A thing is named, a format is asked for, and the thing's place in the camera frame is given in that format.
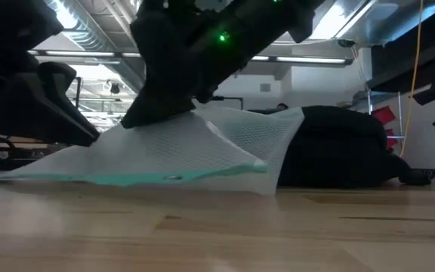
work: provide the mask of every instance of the wooden floor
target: wooden floor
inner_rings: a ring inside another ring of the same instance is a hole
[[[435,272],[435,189],[0,184],[0,271]]]

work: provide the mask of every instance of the red object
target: red object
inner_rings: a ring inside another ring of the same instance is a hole
[[[385,133],[387,134],[387,136],[395,136],[393,134],[393,130],[392,129],[388,129],[385,131]],[[397,143],[399,143],[399,141],[397,139],[387,139],[387,148],[389,147],[393,147],[394,145],[396,145]]]
[[[382,125],[386,125],[396,119],[389,106],[374,110],[372,112],[372,115],[375,116],[375,118],[377,118],[382,123]]]

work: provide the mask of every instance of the teal edge trim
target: teal edge trim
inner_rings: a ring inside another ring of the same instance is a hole
[[[268,165],[239,165],[221,170],[198,170],[188,172],[155,173],[141,175],[5,175],[0,174],[0,180],[10,179],[44,179],[52,181],[88,181],[99,185],[131,186],[135,184],[180,184],[210,177],[226,177],[240,175],[247,172],[266,173]]]

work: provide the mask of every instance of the white mesh fabric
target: white mesh fabric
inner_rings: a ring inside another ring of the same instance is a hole
[[[200,108],[130,130],[118,125],[89,148],[69,147],[0,178],[273,193],[288,144],[303,118],[301,109],[281,117]]]

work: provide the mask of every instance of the yellow cable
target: yellow cable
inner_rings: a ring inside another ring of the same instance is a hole
[[[402,145],[402,150],[400,151],[400,157],[404,157],[404,151],[406,150],[407,134],[409,133],[409,125],[412,115],[412,101],[414,100],[414,90],[415,90],[415,79],[417,77],[417,70],[419,67],[419,57],[421,56],[421,31],[422,31],[422,11],[424,11],[424,0],[421,0],[421,7],[419,8],[419,25],[417,28],[417,48],[415,52],[415,65],[414,65],[414,75],[412,76],[412,90],[411,96],[409,98],[409,110],[407,112],[406,120],[406,130],[404,131],[404,141]]]

